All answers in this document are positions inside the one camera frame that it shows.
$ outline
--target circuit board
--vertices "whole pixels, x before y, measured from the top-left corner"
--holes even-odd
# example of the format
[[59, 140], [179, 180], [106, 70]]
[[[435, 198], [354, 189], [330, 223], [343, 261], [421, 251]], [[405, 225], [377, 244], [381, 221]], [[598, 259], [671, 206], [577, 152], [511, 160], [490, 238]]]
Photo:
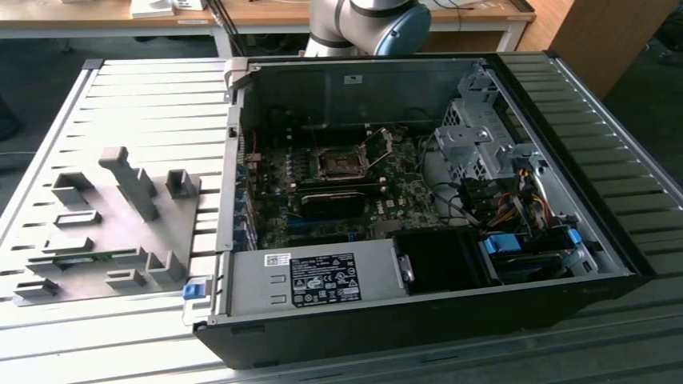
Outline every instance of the circuit board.
[[[417, 141], [406, 138], [402, 131], [394, 133], [393, 151], [367, 170], [363, 179], [377, 181], [383, 193], [365, 198], [362, 212], [353, 218], [311, 220], [302, 216], [298, 203], [302, 192], [293, 186], [305, 186], [319, 178], [319, 165], [313, 159], [323, 151], [310, 148], [265, 151], [253, 177], [261, 249], [387, 238], [395, 230], [441, 225], [434, 197], [418, 172]], [[367, 147], [369, 154], [377, 152], [374, 146]], [[343, 158], [338, 168], [354, 178], [357, 162], [346, 160], [354, 157], [354, 147], [326, 151], [334, 153], [335, 159]]]

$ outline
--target warning label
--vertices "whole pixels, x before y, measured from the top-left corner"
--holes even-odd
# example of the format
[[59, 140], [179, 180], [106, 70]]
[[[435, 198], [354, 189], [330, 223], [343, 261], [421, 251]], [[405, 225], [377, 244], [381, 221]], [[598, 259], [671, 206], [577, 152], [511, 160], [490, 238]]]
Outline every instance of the warning label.
[[354, 254], [290, 260], [291, 296], [297, 307], [361, 300]]

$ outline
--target metal grating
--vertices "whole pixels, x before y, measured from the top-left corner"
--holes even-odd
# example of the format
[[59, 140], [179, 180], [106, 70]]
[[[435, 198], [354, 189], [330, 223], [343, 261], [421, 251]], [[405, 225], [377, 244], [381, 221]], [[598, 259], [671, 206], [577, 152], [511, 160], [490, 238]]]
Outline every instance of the metal grating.
[[[649, 155], [633, 143], [593, 95], [567, 80], [574, 75], [566, 65], [538, 53], [501, 57], [519, 76], [522, 86], [629, 232], [657, 236], [674, 231], [677, 239], [666, 241], [683, 242], [683, 234], [678, 232], [683, 230], [679, 189], [670, 187], [667, 176], [653, 166]], [[646, 256], [658, 255], [650, 262], [659, 273], [683, 272], [683, 248], [665, 244], [657, 247], [635, 239]], [[663, 265], [667, 254], [677, 260]]]
[[[196, 63], [214, 63], [212, 68], [216, 70], [210, 71], [211, 80], [182, 82], [182, 77], [192, 74], [194, 67], [187, 65]], [[158, 66], [158, 72], [150, 65]], [[164, 59], [106, 62], [107, 70], [115, 70], [111, 66], [124, 68], [119, 71], [126, 76], [171, 73], [176, 74], [178, 80], [172, 82], [174, 77], [166, 77], [163, 80], [167, 82], [94, 86], [96, 78], [119, 75], [104, 75], [96, 70], [86, 70], [79, 77], [19, 186], [19, 192], [0, 219], [0, 229], [12, 223], [11, 233], [3, 233], [0, 254], [0, 344], [6, 346], [0, 348], [0, 377], [15, 378], [15, 381], [22, 382], [317, 384], [375, 382], [383, 379], [401, 382], [406, 377], [431, 375], [434, 382], [466, 382], [473, 378], [478, 378], [481, 382], [525, 382], [530, 380], [529, 367], [534, 366], [541, 382], [625, 382], [630, 377], [634, 382], [681, 381], [683, 276], [679, 274], [653, 281], [618, 300], [593, 305], [575, 318], [551, 329], [390, 351], [385, 354], [354, 356], [315, 365], [239, 372], [227, 369], [204, 345], [195, 340], [190, 327], [180, 320], [183, 301], [179, 293], [26, 308], [16, 308], [11, 302], [2, 302], [2, 298], [8, 296], [7, 293], [14, 288], [16, 278], [22, 276], [23, 259], [31, 252], [31, 249], [8, 251], [6, 246], [30, 244], [31, 231], [43, 222], [39, 213], [46, 206], [43, 203], [51, 202], [43, 197], [43, 176], [51, 172], [52, 159], [59, 160], [59, 166], [68, 167], [79, 160], [80, 152], [88, 153], [87, 149], [58, 152], [62, 144], [75, 143], [72, 138], [90, 140], [103, 134], [118, 138], [120, 142], [128, 142], [130, 138], [140, 139], [143, 135], [148, 140], [146, 147], [151, 150], [140, 152], [135, 161], [146, 163], [146, 167], [159, 162], [178, 162], [183, 167], [188, 163], [195, 164], [196, 169], [203, 172], [203, 190], [202, 211], [195, 224], [191, 274], [203, 275], [214, 271], [222, 184], [221, 167], [215, 163], [222, 162], [222, 144], [221, 141], [215, 142], [218, 138], [211, 134], [198, 134], [204, 131], [222, 131], [226, 114], [187, 115], [188, 110], [184, 110], [186, 115], [182, 117], [158, 115], [155, 118], [144, 118], [143, 121], [140, 115], [103, 112], [91, 116], [106, 118], [79, 123], [72, 119], [82, 111], [83, 104], [79, 103], [83, 100], [96, 102], [92, 99], [100, 97], [162, 95], [163, 98], [164, 95], [183, 94], [192, 103], [196, 101], [195, 96], [200, 94], [223, 92], [222, 72], [218, 69], [222, 68], [223, 61]], [[558, 73], [537, 76], [530, 72], [522, 77], [546, 78], [550, 83], [557, 84], [567, 83]], [[106, 82], [114, 80], [115, 78], [107, 78]], [[143, 100], [146, 99], [120, 100], [127, 104], [119, 108], [136, 108], [134, 101]], [[167, 105], [167, 111], [175, 106]], [[106, 110], [108, 105], [100, 104], [96, 109]], [[178, 136], [171, 139], [172, 132], [180, 132], [187, 141]], [[87, 144], [88, 140], [82, 139], [82, 142]], [[593, 158], [589, 151], [585, 154], [587, 159]], [[617, 198], [625, 191], [633, 196], [641, 196], [646, 191], [661, 193], [657, 179], [646, 179], [647, 182], [634, 179], [603, 181], [597, 186], [605, 194]], [[627, 201], [617, 200], [613, 204], [627, 206]], [[653, 258], [665, 255], [665, 259], [670, 259], [673, 253], [661, 252], [671, 247], [677, 248], [679, 243], [675, 241], [682, 236], [683, 230], [669, 230], [635, 234], [634, 238], [639, 243], [654, 244]]]

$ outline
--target metal slat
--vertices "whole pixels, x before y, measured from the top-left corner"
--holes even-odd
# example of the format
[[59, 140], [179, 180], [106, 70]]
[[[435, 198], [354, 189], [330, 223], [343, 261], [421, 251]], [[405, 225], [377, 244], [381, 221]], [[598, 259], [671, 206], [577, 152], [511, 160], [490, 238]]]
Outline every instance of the metal slat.
[[222, 62], [154, 63], [135, 66], [104, 65], [99, 74], [178, 74], [178, 76], [183, 76], [184, 72], [223, 72], [225, 66], [226, 64]]
[[655, 232], [683, 228], [683, 211], [671, 210], [654, 214], [633, 214], [621, 216], [619, 221], [630, 232]]
[[79, 110], [74, 112], [74, 121], [94, 122], [116, 119], [123, 124], [150, 118], [192, 118], [199, 116], [227, 116], [226, 105], [200, 104], [198, 106], [140, 106], [132, 108]]
[[618, 148], [615, 150], [581, 150], [573, 152], [573, 156], [577, 162], [583, 166], [637, 161], [633, 152], [626, 148]]
[[523, 82], [522, 86], [527, 92], [547, 92], [547, 91], [574, 91], [574, 88], [569, 82], [554, 81], [554, 82]]
[[639, 245], [646, 254], [671, 254], [683, 252], [683, 239], [667, 240], [663, 242], [649, 242]]
[[83, 100], [84, 109], [122, 108], [135, 106], [187, 106], [194, 104], [214, 104], [226, 101], [225, 92], [204, 94], [158, 94], [152, 96], [108, 96], [88, 97]]
[[[154, 150], [132, 150], [128, 161], [131, 164], [144, 165], [148, 162], [178, 161], [191, 159], [223, 158], [226, 146], [223, 144], [204, 144], [187, 146], [160, 146]], [[75, 166], [84, 161], [98, 161], [102, 150], [75, 150], [55, 154], [51, 163], [55, 166]]]
[[88, 96], [134, 96], [146, 94], [196, 94], [202, 92], [225, 92], [225, 82], [182, 82], [168, 84], [130, 84], [126, 86], [94, 86]]
[[521, 81], [522, 85], [534, 82], [555, 82], [558, 80], [558, 74], [554, 73], [530, 73], [530, 74], [515, 74], [517, 79]]
[[534, 102], [577, 102], [583, 101], [581, 94], [575, 90], [561, 90], [549, 92], [529, 91]]
[[667, 194], [651, 194], [645, 196], [626, 196], [623, 198], [607, 198], [607, 205], [615, 214], [634, 214], [653, 210], [677, 208], [678, 205]]
[[547, 56], [542, 53], [510, 52], [501, 55], [506, 64], [546, 64]]
[[575, 114], [589, 113], [589, 104], [583, 100], [574, 100], [573, 102], [539, 102], [538, 109], [543, 115], [550, 114]]
[[104, 148], [107, 146], [152, 148], [155, 146], [182, 146], [202, 143], [212, 144], [225, 141], [225, 130], [198, 130], [140, 134], [130, 134], [128, 132], [107, 132], [103, 134], [66, 138], [60, 142], [59, 150], [82, 150], [98, 147]]
[[615, 149], [625, 147], [622, 140], [619, 140], [619, 138], [614, 135], [591, 136], [589, 138], [563, 138], [563, 143], [570, 151]]
[[547, 122], [551, 124], [590, 124], [603, 122], [601, 116], [594, 112], [585, 113], [545, 113]]
[[549, 61], [533, 64], [509, 64], [509, 68], [517, 74], [545, 74], [545, 72], [558, 72], [558, 68]]
[[183, 64], [196, 62], [219, 62], [226, 65], [225, 58], [136, 58], [135, 60], [107, 60], [104, 66], [143, 66], [146, 64]]
[[574, 124], [554, 127], [561, 138], [571, 138], [575, 136], [606, 136], [611, 134], [607, 124]]
[[654, 254], [647, 256], [653, 268], [658, 271], [661, 278], [681, 275], [681, 264], [683, 263], [683, 252], [673, 254]]
[[223, 72], [194, 72], [187, 74], [111, 74], [98, 76], [96, 86], [119, 86], [124, 84], [164, 84], [172, 82], [219, 82]]
[[[223, 167], [223, 160], [221, 158], [211, 158], [206, 160], [183, 160], [182, 162], [150, 162], [146, 164], [146, 172], [151, 178], [166, 177], [168, 170], [178, 169], [182, 167], [188, 171], [190, 174], [202, 175], [216, 175], [221, 174]], [[52, 171], [51, 176], [56, 178], [59, 173], [78, 172], [80, 167], [66, 167]]]
[[635, 178], [650, 174], [649, 169], [638, 162], [625, 162], [606, 166], [585, 166], [586, 175], [594, 181]]
[[635, 234], [633, 240], [637, 244], [646, 242], [662, 242], [665, 240], [677, 240], [683, 238], [683, 230], [669, 230], [666, 232], [657, 232], [653, 234]]
[[111, 132], [144, 133], [166, 132], [174, 130], [226, 129], [226, 116], [190, 117], [190, 118], [151, 118], [138, 124], [112, 122], [76, 122], [66, 127], [68, 135], [91, 134], [94, 130]]
[[606, 198], [629, 194], [662, 193], [662, 185], [650, 177], [595, 182], [594, 185]]

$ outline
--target blue tab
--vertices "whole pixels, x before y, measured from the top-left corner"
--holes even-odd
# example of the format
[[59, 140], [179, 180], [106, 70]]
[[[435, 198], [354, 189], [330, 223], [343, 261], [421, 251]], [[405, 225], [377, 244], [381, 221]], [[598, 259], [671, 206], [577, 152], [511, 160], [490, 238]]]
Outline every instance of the blue tab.
[[183, 287], [183, 300], [206, 298], [204, 284], [186, 284]]
[[583, 241], [583, 239], [581, 238], [581, 233], [574, 229], [569, 230], [569, 238], [573, 239], [574, 244], [581, 244], [581, 242]]
[[486, 246], [489, 254], [495, 254], [497, 249], [495, 249], [495, 244], [494, 244], [494, 241], [491, 240], [491, 238], [487, 238], [483, 241], [483, 246]]
[[483, 241], [483, 245], [487, 248], [489, 254], [522, 250], [521, 242], [515, 234], [493, 234]]

